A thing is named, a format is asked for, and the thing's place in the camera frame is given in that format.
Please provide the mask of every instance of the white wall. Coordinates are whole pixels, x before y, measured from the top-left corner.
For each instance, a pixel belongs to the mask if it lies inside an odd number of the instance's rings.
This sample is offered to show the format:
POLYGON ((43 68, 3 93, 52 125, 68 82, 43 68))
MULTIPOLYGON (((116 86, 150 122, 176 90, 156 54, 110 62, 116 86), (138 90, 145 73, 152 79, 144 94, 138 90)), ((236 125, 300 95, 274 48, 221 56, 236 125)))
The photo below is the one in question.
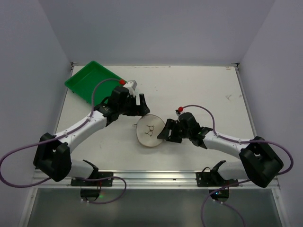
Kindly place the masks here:
MULTIPOLYGON (((276 0, 240 64, 257 133, 289 148, 293 170, 279 177, 294 227, 303 215, 303 1, 276 0)), ((285 166, 289 165, 283 155, 285 166)))
POLYGON ((40 0, 70 61, 240 62, 274 0, 40 0))
MULTIPOLYGON (((69 62, 37 0, 0 3, 0 156, 53 132, 69 62)), ((9 157, 3 175, 31 182, 35 148, 9 157)), ((0 226, 16 226, 28 189, 0 183, 0 226)))

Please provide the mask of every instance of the black mounting bracket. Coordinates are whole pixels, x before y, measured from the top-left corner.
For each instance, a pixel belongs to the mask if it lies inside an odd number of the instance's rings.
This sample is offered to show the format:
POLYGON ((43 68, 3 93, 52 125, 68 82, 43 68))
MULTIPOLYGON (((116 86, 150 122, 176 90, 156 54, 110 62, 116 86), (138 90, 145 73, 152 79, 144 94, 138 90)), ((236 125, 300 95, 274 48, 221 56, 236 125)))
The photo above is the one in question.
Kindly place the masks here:
MULTIPOLYGON (((40 142, 51 140, 55 136, 45 133, 40 142)), ((58 182, 71 170, 71 152, 67 143, 58 140, 39 145, 34 158, 34 166, 58 182)))
POLYGON ((230 179, 230 180, 221 180, 215 182, 212 179, 211 172, 196 172, 196 181, 198 187, 222 187, 231 183, 237 183, 238 180, 230 179))
MULTIPOLYGON (((256 136, 254 140, 264 140, 256 136)), ((266 188, 284 164, 267 143, 251 143, 239 154, 248 178, 257 186, 266 188)))
MULTIPOLYGON (((104 178, 114 176, 113 172, 98 172, 94 175, 93 179, 104 178)), ((113 185, 113 178, 109 178, 103 181, 83 181, 80 179, 72 179, 71 186, 75 187, 97 187, 100 186, 100 182, 102 182, 102 187, 111 187, 113 185)))

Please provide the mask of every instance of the green tray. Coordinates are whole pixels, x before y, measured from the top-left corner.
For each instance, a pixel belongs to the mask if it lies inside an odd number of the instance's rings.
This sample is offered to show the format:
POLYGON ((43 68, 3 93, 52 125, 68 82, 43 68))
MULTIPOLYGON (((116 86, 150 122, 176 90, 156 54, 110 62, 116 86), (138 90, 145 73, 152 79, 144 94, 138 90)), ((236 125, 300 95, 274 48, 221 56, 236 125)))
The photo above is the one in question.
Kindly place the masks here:
MULTIPOLYGON (((99 63, 91 61, 74 76, 65 81, 65 85, 86 102, 91 104, 91 95, 94 88, 98 83, 108 78, 121 79, 99 63)), ((106 83, 101 84, 95 92, 94 103, 96 105, 101 103, 101 101, 105 97, 110 96, 112 90, 119 85, 119 81, 107 81, 106 83)))

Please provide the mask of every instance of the tabletop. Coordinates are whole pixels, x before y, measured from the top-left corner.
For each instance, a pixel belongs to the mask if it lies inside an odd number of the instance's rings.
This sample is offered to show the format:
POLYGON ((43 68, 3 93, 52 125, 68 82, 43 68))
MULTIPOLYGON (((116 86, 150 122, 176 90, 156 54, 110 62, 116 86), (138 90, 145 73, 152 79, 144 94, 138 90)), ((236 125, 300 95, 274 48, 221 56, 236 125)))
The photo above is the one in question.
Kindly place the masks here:
MULTIPOLYGON (((83 66, 74 67, 73 74, 83 66)), ((106 66, 125 80, 136 80, 137 91, 144 93, 151 114, 164 122, 176 119, 179 106, 196 104, 209 109, 220 133, 253 138, 253 130, 234 67, 215 66, 106 66)), ((188 108, 201 126, 212 127, 209 114, 188 108)), ((61 132, 90 112, 90 105, 67 91, 57 132, 61 132)), ((96 132, 71 154, 73 159, 88 160, 101 170, 201 170, 221 160, 237 159, 217 150, 195 147, 189 140, 182 144, 164 141, 155 148, 141 145, 135 124, 140 117, 120 116, 96 132)))

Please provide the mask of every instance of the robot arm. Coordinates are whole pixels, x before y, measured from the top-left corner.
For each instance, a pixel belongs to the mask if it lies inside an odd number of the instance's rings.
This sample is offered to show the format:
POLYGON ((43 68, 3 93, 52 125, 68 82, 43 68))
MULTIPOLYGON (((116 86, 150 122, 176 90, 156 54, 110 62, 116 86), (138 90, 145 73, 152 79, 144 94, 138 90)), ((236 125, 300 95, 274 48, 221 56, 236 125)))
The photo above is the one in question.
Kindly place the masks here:
POLYGON ((140 94, 140 105, 137 105, 135 88, 137 83, 127 82, 123 87, 117 86, 111 96, 96 105, 91 113, 68 129, 51 135, 44 134, 40 141, 55 140, 39 145, 34 158, 34 165, 42 172, 58 182, 63 178, 80 177, 98 178, 98 168, 92 163, 71 159, 75 148, 93 133, 107 127, 118 119, 119 115, 144 116, 150 112, 144 94, 140 94))
POLYGON ((268 144, 253 142, 263 138, 246 140, 216 134, 211 128, 200 127, 192 113, 179 110, 176 113, 178 120, 168 119, 158 139, 181 143, 187 138, 195 146, 216 149, 240 159, 236 162, 222 160, 216 164, 208 176, 214 184, 231 179, 250 179, 260 187, 267 187, 282 169, 282 160, 268 144))

